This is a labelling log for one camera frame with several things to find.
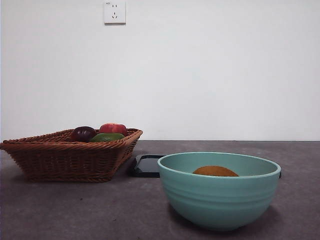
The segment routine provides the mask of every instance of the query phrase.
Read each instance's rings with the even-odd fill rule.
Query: gray countertop
[[[141,154],[229,152],[258,156],[282,168],[275,197],[255,222],[231,232],[200,228],[171,208],[159,178],[131,177]],[[1,151],[1,240],[318,240],[319,141],[140,140],[111,181],[27,182]]]

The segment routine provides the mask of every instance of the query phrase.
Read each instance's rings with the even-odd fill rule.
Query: red apple
[[[127,136],[127,128],[123,124],[105,123],[100,127],[99,133],[118,133]]]

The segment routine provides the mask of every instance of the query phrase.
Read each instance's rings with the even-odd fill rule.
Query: teal bowl
[[[158,160],[164,192],[184,218],[206,229],[231,231],[252,223],[270,205],[281,168],[256,156],[224,152],[183,152]],[[239,176],[193,174],[221,166]]]

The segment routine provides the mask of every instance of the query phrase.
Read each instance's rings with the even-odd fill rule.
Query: wicker basket
[[[11,155],[29,181],[101,183],[111,180],[132,156],[143,133],[129,128],[120,140],[85,143],[72,142],[72,131],[5,140],[0,149]]]

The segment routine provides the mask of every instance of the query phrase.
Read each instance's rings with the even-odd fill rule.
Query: outlet plate
[[[126,24],[126,2],[110,0],[104,2],[104,25]]]

